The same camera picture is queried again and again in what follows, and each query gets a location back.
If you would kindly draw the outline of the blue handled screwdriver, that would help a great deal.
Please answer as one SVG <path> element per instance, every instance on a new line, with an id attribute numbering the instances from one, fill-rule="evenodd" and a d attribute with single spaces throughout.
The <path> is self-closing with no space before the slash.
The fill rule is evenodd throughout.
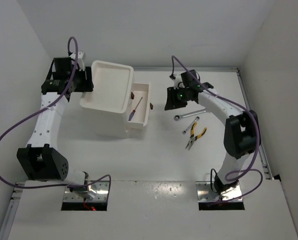
<path id="1" fill-rule="evenodd" d="M 128 121 L 131 121 L 132 118 L 134 117 L 134 115 L 135 115 L 135 113 L 136 113 L 136 110 L 137 110 L 139 104 L 141 103 L 142 99 L 143 99 L 143 97 L 141 97 L 141 99 L 140 99 L 139 102 L 137 103 L 136 107 L 135 107 L 135 108 L 132 110 L 132 112 L 130 113 L 129 118 L 128 118 Z"/>

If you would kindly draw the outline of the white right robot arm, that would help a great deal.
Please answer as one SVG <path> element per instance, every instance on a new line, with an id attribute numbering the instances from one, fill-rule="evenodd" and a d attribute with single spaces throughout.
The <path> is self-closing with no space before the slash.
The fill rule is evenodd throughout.
<path id="1" fill-rule="evenodd" d="M 213 191 L 220 194 L 235 186 L 252 168 L 243 166 L 250 155 L 256 155 L 261 144 L 257 114 L 218 95 L 208 82 L 201 83 L 195 70 L 172 73 L 170 79 L 174 84 L 167 88 L 166 111 L 186 107 L 192 101 L 207 108 L 224 125 L 226 155 L 212 185 Z"/>

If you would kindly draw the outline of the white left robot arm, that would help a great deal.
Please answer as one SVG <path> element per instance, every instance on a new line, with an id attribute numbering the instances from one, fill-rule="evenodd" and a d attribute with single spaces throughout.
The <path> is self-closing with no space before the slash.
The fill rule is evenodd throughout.
<path id="1" fill-rule="evenodd" d="M 58 152 L 58 132 L 72 93 L 93 90 L 91 68 L 84 64 L 84 53 L 55 57 L 41 86 L 41 109 L 26 147 L 17 150 L 17 159 L 33 181 L 56 181 L 74 186 L 86 184 L 87 174 L 69 166 Z"/>

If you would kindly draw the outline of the white drawer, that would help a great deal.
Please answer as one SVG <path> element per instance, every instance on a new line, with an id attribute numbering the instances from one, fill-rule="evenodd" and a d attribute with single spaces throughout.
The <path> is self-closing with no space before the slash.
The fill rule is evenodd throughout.
<path id="1" fill-rule="evenodd" d="M 134 94 L 131 112 L 135 110 L 133 118 L 127 126 L 131 129 L 143 129 L 147 126 L 151 109 L 151 83 L 134 83 L 131 92 Z"/>

